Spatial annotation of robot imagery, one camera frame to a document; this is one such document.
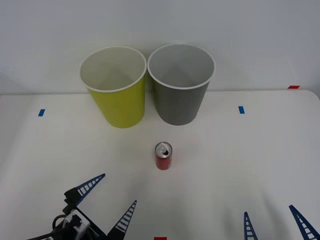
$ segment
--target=red can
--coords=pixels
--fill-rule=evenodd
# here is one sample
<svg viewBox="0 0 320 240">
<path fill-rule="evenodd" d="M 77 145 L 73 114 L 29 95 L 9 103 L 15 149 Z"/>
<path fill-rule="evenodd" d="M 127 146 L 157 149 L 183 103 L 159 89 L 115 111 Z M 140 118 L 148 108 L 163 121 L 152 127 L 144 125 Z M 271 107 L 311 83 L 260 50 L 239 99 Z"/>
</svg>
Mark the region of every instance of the red can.
<svg viewBox="0 0 320 240">
<path fill-rule="evenodd" d="M 155 148 L 155 164 L 160 170 L 167 170 L 171 166 L 172 146 L 166 142 L 159 142 Z"/>
</svg>

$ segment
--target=blue tape marker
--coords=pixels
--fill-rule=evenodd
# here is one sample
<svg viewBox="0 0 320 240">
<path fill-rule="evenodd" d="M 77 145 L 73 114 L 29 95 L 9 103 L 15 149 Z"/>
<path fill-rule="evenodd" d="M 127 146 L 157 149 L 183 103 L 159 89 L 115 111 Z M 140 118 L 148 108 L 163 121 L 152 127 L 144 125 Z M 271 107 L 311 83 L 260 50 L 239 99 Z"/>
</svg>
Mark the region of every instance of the blue tape marker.
<svg viewBox="0 0 320 240">
<path fill-rule="evenodd" d="M 243 106 L 239 106 L 239 112 L 240 114 L 245 114 L 245 109 Z"/>
<path fill-rule="evenodd" d="M 39 115 L 38 117 L 42 117 L 45 113 L 45 109 L 41 109 L 40 112 L 39 112 Z"/>
</svg>

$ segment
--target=cup rim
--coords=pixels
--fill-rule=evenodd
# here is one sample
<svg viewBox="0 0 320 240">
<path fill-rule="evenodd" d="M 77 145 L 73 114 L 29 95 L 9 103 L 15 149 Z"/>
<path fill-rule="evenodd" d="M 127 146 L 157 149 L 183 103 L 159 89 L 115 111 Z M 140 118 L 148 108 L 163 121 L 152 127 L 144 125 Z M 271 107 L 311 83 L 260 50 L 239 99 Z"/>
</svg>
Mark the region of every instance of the cup rim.
<svg viewBox="0 0 320 240">
<path fill-rule="evenodd" d="M 119 89 L 114 89 L 114 90 L 99 90 L 99 89 L 96 89 L 96 88 L 94 88 L 94 87 L 88 86 L 88 85 L 83 81 L 83 79 L 82 79 L 82 77 L 81 77 L 81 68 L 83 67 L 84 62 L 85 62 L 89 57 L 91 57 L 93 54 L 96 54 L 96 53 L 101 52 L 101 51 L 103 51 L 103 50 L 105 50 L 105 49 L 111 49 L 111 48 L 130 49 L 130 50 L 133 50 L 133 51 L 135 51 L 136 53 L 138 53 L 138 54 L 142 57 L 143 62 L 144 62 L 144 70 L 143 70 L 141 76 L 140 76 L 137 80 L 135 80 L 133 83 L 129 84 L 128 86 L 125 86 L 125 87 L 122 87 L 122 88 L 119 88 Z M 82 84 L 85 85 L 86 88 L 88 88 L 88 89 L 90 89 L 90 90 L 92 90 L 92 91 L 95 91 L 95 92 L 100 92 L 100 93 L 116 93 L 116 92 L 120 92 L 120 91 L 123 91 L 123 90 L 126 90 L 126 89 L 132 87 L 133 85 L 137 84 L 137 83 L 144 77 L 144 75 L 146 74 L 146 71 L 147 71 L 147 60 L 146 60 L 145 56 L 144 56 L 140 51 L 138 51 L 137 49 L 134 49 L 133 47 L 123 46 L 123 45 L 107 46 L 107 47 L 100 48 L 100 49 L 98 49 L 98 50 L 90 53 L 87 57 L 85 57 L 84 60 L 82 60 L 82 62 L 81 62 L 81 64 L 80 64 L 80 69 L 79 69 L 79 70 L 80 70 L 80 71 L 78 71 L 78 72 L 79 72 L 80 80 L 81 80 Z"/>
<path fill-rule="evenodd" d="M 208 80 L 206 80 L 205 82 L 203 82 L 203 83 L 201 83 L 201 84 L 199 84 L 199 85 L 189 86 L 189 87 L 171 86 L 171 85 L 168 85 L 168 84 L 166 84 L 166 83 L 158 80 L 158 79 L 152 74 L 152 72 L 151 72 L 151 70 L 150 70 L 150 59 L 152 58 L 152 56 L 153 56 L 156 52 L 160 51 L 160 50 L 163 49 L 163 48 L 166 48 L 166 47 L 168 47 L 168 46 L 173 46 L 173 45 L 192 46 L 192 47 L 195 47 L 195 48 L 197 48 L 197 49 L 200 49 L 200 50 L 204 51 L 206 54 L 208 54 L 208 56 L 209 56 L 209 57 L 212 59 L 212 61 L 213 61 L 213 72 L 212 72 L 212 75 L 208 78 Z M 161 46 L 161 47 L 157 48 L 156 50 L 154 50 L 154 51 L 151 53 L 151 55 L 149 56 L 149 58 L 148 58 L 147 68 L 148 68 L 148 72 L 149 72 L 150 76 L 151 76 L 157 83 L 159 83 L 159 84 L 161 84 L 161 85 L 163 85 L 163 86 L 165 86 L 165 87 L 167 87 L 167 88 L 171 88 L 171 89 L 190 90 L 190 89 L 200 88 L 200 87 L 202 87 L 202 86 L 204 86 L 204 85 L 206 85 L 207 83 L 210 82 L 211 78 L 212 78 L 212 77 L 215 75 L 215 73 L 216 73 L 216 61 L 215 61 L 214 57 L 211 55 L 211 53 L 208 52 L 207 50 L 205 50 L 204 48 L 202 48 L 202 47 L 200 47 L 200 46 L 197 46 L 197 45 L 195 45 L 195 44 L 192 44 L 192 43 L 179 42 L 179 43 L 170 43 L 170 44 Z"/>
</svg>

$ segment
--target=can lid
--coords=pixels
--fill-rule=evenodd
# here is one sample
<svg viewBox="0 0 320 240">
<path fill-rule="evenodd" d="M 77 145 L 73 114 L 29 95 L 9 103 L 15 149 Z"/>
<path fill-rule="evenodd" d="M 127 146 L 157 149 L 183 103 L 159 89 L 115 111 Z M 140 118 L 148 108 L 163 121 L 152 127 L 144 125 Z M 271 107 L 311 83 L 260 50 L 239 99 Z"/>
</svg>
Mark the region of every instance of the can lid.
<svg viewBox="0 0 320 240">
<path fill-rule="evenodd" d="M 154 148 L 155 155 L 159 158 L 166 159 L 172 155 L 172 146 L 166 142 L 159 142 Z"/>
</svg>

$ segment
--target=paper cup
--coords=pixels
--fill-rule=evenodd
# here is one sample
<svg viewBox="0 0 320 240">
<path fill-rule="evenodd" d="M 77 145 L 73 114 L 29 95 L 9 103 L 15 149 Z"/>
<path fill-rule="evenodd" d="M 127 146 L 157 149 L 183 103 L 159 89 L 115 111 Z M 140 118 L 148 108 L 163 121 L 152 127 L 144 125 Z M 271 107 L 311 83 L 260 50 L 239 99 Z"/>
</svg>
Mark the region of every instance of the paper cup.
<svg viewBox="0 0 320 240">
<path fill-rule="evenodd" d="M 192 44 L 169 44 L 155 50 L 148 59 L 148 71 L 159 116 L 171 125 L 195 119 L 215 68 L 211 54 Z"/>
<path fill-rule="evenodd" d="M 89 55 L 80 78 L 105 119 L 116 128 L 130 128 L 145 114 L 147 62 L 137 50 L 112 46 Z"/>
</svg>

